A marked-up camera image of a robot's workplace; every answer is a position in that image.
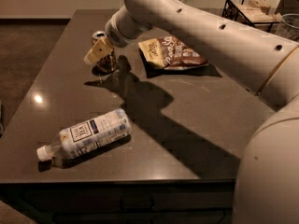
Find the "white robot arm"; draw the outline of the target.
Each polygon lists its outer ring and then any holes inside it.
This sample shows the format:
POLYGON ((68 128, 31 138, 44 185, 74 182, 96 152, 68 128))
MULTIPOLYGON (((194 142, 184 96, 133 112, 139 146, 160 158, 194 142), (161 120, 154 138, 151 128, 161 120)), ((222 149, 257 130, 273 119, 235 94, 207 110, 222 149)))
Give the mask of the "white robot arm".
POLYGON ((182 0, 124 0, 84 58, 160 28, 275 109, 252 136, 235 183, 233 224, 299 224, 299 43, 227 20, 182 0))

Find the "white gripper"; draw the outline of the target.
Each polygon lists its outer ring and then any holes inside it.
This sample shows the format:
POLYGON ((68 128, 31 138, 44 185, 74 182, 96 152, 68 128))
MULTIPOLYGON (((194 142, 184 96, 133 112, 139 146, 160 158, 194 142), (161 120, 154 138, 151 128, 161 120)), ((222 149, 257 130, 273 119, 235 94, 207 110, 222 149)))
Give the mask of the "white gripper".
POLYGON ((105 26, 106 35, 110 40, 101 36, 85 55, 84 62, 88 65, 95 64, 113 51, 113 45, 124 48, 151 29, 151 26, 136 21, 126 7, 122 6, 105 26))

